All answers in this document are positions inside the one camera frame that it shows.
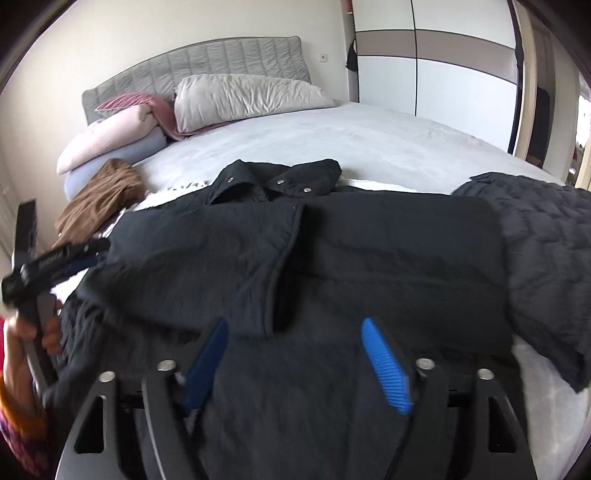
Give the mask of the person's left hand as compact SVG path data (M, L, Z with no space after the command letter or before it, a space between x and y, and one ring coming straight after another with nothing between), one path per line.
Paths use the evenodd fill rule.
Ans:
M55 301L54 315L46 322L42 347L50 356L61 353L61 323L58 313L63 304ZM25 416L36 416L39 411L34 393L32 374L28 365L25 344L32 342L37 329L26 317L17 315L4 322L3 380L10 403Z

